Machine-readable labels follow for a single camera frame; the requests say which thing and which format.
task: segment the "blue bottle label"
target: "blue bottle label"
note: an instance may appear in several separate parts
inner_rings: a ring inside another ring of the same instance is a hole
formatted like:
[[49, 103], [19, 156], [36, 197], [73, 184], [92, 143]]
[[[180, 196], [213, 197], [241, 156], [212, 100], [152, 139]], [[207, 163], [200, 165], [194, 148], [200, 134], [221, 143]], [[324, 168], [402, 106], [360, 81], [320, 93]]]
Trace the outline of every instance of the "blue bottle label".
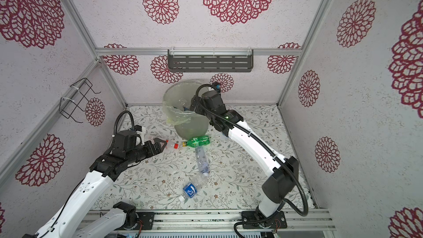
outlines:
[[188, 197], [192, 198], [195, 193], [197, 193], [197, 189], [194, 187], [194, 185], [192, 183], [186, 185], [184, 187], [184, 191], [185, 193], [187, 193]]

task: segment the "floral floor mat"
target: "floral floor mat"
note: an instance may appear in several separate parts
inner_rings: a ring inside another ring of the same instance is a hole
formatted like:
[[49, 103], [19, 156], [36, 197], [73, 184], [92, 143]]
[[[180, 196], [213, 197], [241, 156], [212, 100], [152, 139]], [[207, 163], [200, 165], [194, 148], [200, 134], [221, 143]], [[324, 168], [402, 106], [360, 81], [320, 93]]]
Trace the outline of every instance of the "floral floor mat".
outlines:
[[[294, 156], [285, 126], [277, 106], [228, 106], [235, 109], [251, 128], [272, 148], [286, 157]], [[135, 124], [147, 128], [148, 135], [182, 139], [160, 106], [133, 106]], [[121, 129], [128, 129], [130, 119]], [[182, 187], [198, 173], [194, 149], [166, 148], [162, 154], [142, 161], [123, 172], [114, 184], [98, 198], [92, 210], [109, 210], [119, 201], [133, 204], [137, 209], [254, 209], [262, 199], [262, 184], [266, 176], [251, 156], [238, 144], [209, 126], [210, 144], [205, 147], [210, 176], [206, 186], [190, 200], [181, 203]], [[306, 192], [309, 208], [314, 208], [304, 177], [299, 182]], [[295, 187], [287, 196], [299, 208], [301, 197]]]

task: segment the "trash can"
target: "trash can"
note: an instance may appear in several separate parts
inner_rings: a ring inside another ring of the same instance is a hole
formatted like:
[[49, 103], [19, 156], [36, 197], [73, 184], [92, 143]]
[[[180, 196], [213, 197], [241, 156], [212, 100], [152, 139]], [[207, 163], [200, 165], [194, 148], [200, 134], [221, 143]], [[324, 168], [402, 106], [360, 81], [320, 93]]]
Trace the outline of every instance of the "trash can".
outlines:
[[[163, 112], [167, 116], [167, 123], [175, 126], [176, 133], [185, 140], [203, 136], [209, 129], [209, 119], [184, 107], [184, 103], [191, 104], [200, 82], [184, 81], [169, 87], [163, 95]], [[200, 90], [199, 96], [208, 91], [207, 87]]]

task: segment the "cable tie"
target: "cable tie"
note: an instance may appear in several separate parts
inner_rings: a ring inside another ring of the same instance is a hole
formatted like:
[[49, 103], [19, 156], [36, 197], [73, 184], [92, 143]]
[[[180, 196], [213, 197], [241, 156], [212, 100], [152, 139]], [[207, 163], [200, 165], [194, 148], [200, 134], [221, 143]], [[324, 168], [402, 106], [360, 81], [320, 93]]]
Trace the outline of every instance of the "cable tie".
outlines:
[[68, 100], [72, 101], [73, 103], [75, 103], [75, 101], [73, 99], [70, 99], [70, 98], [63, 98], [63, 99], [68, 99]]

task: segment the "black cable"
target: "black cable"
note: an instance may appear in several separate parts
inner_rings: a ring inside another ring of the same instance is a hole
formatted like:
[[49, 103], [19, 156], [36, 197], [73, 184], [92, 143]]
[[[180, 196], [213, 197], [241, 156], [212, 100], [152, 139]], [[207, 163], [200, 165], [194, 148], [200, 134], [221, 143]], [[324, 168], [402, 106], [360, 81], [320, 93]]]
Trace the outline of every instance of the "black cable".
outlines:
[[141, 163], [141, 161], [139, 161], [137, 164], [134, 164], [134, 165], [132, 165], [132, 166], [130, 166], [128, 168], [135, 167], [135, 166], [139, 165], [140, 163]]
[[[250, 137], [252, 137], [254, 140], [256, 140], [261, 146], [263, 146], [264, 149], [266, 149], [266, 151], [272, 156], [275, 157], [276, 154], [270, 150], [270, 148], [257, 136], [255, 136], [254, 134], [250, 133], [249, 130], [247, 130], [244, 127], [241, 127], [240, 125], [233, 123], [232, 121], [230, 121], [229, 119], [226, 119], [225, 117], [222, 117], [212, 111], [210, 111], [209, 109], [207, 109], [204, 105], [201, 104], [201, 102], [198, 103], [198, 105], [200, 105], [201, 108], [203, 108], [206, 112], [208, 112], [209, 114], [214, 115], [215, 117], [217, 117], [218, 119], [221, 119], [229, 124], [231, 124], [232, 126], [242, 130], [243, 132], [245, 132], [246, 134], [248, 134]], [[278, 164], [280, 164], [280, 166], [283, 168], [283, 170], [285, 170], [285, 172], [287, 172], [287, 174], [289, 175], [289, 177], [292, 179], [292, 181], [295, 183], [295, 185], [298, 188], [298, 192], [301, 196], [301, 200], [302, 200], [302, 205], [303, 205], [303, 211], [300, 211], [299, 208], [297, 206], [295, 206], [291, 201], [287, 202], [289, 204], [289, 206], [291, 206], [292, 209], [294, 209], [299, 215], [305, 217], [308, 214], [308, 204], [307, 204], [307, 197], [305, 196], [304, 193], [304, 189], [302, 188], [302, 186], [300, 185], [300, 183], [298, 182], [298, 179], [295, 177], [295, 175], [293, 174], [293, 172], [289, 169], [289, 167], [286, 166], [286, 164], [280, 160], [278, 157], [275, 158], [275, 161], [278, 162]]]
[[132, 113], [129, 110], [124, 110], [121, 113], [119, 113], [118, 117], [115, 120], [115, 125], [113, 127], [113, 140], [112, 140], [112, 145], [115, 144], [115, 135], [118, 133], [118, 124], [120, 119], [122, 118], [122, 116], [127, 113], [130, 116], [131, 119], [131, 125], [132, 125], [132, 130], [135, 130], [135, 123], [134, 123], [134, 117], [132, 115]]
[[[57, 216], [56, 220], [53, 222], [53, 224], [50, 226], [50, 228], [53, 228], [53, 226], [56, 224], [56, 222], [59, 220], [60, 215], [62, 215], [63, 210], [65, 209], [66, 204], [68, 203], [69, 199], [71, 198], [72, 194], [75, 192], [75, 190], [81, 185], [82, 181], [84, 181], [85, 177], [82, 178], [82, 180], [78, 183], [78, 185], [72, 190], [71, 194], [69, 195], [68, 199], [66, 200], [65, 204], [62, 207], [62, 210], [59, 213], [59, 216]], [[45, 234], [38, 238], [43, 238], [49, 231], [46, 231]]]
[[243, 235], [241, 235], [238, 230], [236, 229], [236, 226], [238, 225], [251, 225], [251, 224], [257, 224], [257, 223], [262, 223], [265, 221], [268, 221], [272, 218], [274, 218], [276, 216], [276, 214], [278, 214], [280, 212], [280, 210], [282, 209], [283, 205], [285, 204], [285, 202], [282, 202], [281, 204], [279, 204], [278, 208], [275, 210], [274, 213], [272, 213], [272, 215], [270, 215], [269, 217], [262, 219], [262, 220], [257, 220], [257, 221], [239, 221], [237, 223], [234, 224], [234, 231], [235, 233], [240, 237], [240, 238], [245, 238]]
[[195, 92], [195, 96], [196, 97], [198, 97], [198, 93], [200, 92], [200, 89], [202, 89], [203, 87], [212, 87], [214, 90], [216, 90], [219, 93], [219, 90], [214, 85], [211, 85], [211, 84], [203, 84], [203, 85], [201, 85], [201, 86], [199, 86], [197, 88], [197, 91]]

